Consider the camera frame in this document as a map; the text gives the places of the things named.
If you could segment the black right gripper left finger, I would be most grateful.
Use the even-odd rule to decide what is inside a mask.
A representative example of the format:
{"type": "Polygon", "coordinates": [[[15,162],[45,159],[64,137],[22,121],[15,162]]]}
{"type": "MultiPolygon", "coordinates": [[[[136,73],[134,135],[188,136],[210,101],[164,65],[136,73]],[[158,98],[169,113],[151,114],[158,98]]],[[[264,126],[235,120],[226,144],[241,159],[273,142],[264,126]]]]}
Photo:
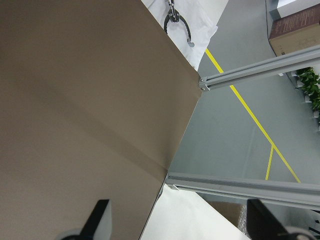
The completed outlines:
{"type": "Polygon", "coordinates": [[[108,207],[108,199],[100,199],[94,206],[91,214],[85,222],[82,230],[79,233],[80,240],[94,240],[98,233],[99,224],[102,222],[105,211],[108,207]]]}

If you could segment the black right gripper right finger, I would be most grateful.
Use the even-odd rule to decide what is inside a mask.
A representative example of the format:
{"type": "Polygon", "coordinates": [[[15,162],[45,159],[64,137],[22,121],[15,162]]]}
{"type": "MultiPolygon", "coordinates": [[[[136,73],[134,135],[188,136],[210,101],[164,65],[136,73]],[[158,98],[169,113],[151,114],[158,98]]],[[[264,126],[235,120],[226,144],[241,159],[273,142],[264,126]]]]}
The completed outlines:
{"type": "Polygon", "coordinates": [[[246,230],[252,240],[287,240],[288,232],[259,199],[247,200],[246,230]]]}

